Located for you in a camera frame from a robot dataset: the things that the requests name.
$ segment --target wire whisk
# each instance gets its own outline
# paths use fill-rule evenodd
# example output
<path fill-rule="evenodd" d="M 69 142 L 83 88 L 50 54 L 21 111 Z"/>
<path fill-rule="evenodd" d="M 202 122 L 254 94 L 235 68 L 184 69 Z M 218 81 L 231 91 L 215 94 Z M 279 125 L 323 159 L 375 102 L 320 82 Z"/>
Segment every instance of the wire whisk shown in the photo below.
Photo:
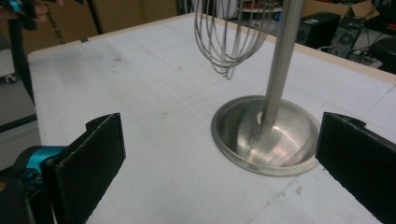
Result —
<path fill-rule="evenodd" d="M 233 69 L 260 48 L 270 30 L 273 9 L 267 0 L 248 4 L 240 0 L 236 6 L 231 0 L 195 2 L 195 39 L 217 73 L 231 79 Z M 222 23 L 215 19 L 220 14 L 225 19 Z"/>

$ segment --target metal pole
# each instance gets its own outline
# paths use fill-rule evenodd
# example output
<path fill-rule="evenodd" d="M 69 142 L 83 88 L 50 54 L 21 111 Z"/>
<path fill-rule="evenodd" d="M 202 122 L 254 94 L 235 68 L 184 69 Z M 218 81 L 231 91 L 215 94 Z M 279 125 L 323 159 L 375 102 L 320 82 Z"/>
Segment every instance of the metal pole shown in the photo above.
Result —
<path fill-rule="evenodd" d="M 276 121 L 282 92 L 285 87 L 291 54 L 293 53 L 305 0 L 287 0 L 282 7 L 276 47 L 271 66 L 270 78 L 264 107 L 262 110 L 262 127 L 272 128 Z"/>

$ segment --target white table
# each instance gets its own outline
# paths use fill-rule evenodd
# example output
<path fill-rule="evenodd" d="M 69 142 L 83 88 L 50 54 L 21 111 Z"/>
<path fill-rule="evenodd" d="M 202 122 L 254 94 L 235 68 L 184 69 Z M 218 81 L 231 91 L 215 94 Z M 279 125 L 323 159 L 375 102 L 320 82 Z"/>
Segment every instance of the white table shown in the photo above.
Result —
<path fill-rule="evenodd" d="M 84 124 L 120 112 L 127 159 L 88 223 L 377 223 L 321 165 L 291 177 L 229 161 L 210 123 L 228 101 L 265 94 L 274 38 L 228 81 L 193 37 L 193 16 L 30 54 L 42 144 L 68 145 Z M 396 142 L 396 78 L 296 46 L 283 98 L 368 123 Z"/>

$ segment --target metal bowl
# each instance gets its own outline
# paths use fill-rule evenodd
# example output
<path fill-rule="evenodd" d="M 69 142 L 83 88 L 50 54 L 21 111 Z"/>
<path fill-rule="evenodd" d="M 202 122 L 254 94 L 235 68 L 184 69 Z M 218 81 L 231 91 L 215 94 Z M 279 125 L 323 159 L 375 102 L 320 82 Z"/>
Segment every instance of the metal bowl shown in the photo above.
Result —
<path fill-rule="evenodd" d="M 275 125 L 261 131 L 264 96 L 222 106 L 212 120 L 219 149 L 233 162 L 262 175 L 297 175 L 318 164 L 319 123 L 296 104 L 281 100 Z"/>

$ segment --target whisk wire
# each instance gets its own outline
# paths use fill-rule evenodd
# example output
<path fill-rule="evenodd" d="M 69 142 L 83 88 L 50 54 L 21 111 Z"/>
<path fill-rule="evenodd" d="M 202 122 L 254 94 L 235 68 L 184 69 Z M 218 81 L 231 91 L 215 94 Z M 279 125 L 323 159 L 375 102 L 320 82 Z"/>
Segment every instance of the whisk wire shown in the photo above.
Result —
<path fill-rule="evenodd" d="M 204 56 L 212 63 L 215 71 L 227 79 L 231 79 L 233 69 L 252 56 L 264 42 L 269 32 L 269 15 L 271 15 L 273 7 L 269 6 L 265 0 L 253 0 L 251 3 L 255 7 L 248 8 L 248 23 L 255 21 L 255 15 L 260 19 L 257 20 L 258 25 L 256 27 L 244 28 L 243 20 L 246 12 L 244 11 L 243 1 L 240 1 L 237 6 L 236 28 L 233 30 L 229 29 L 231 25 L 229 20 L 225 20 L 224 24 L 221 25 L 217 23 L 213 16 L 219 15 L 221 11 L 224 17 L 228 17 L 232 12 L 231 1 L 228 1 L 225 7 L 222 0 L 217 1 L 217 4 L 215 1 L 205 0 L 202 10 L 198 10 L 200 2 L 200 0 L 197 0 L 195 6 L 194 32 L 197 45 Z M 235 34 L 233 43 L 230 44 L 228 36 L 231 32 L 235 32 Z"/>

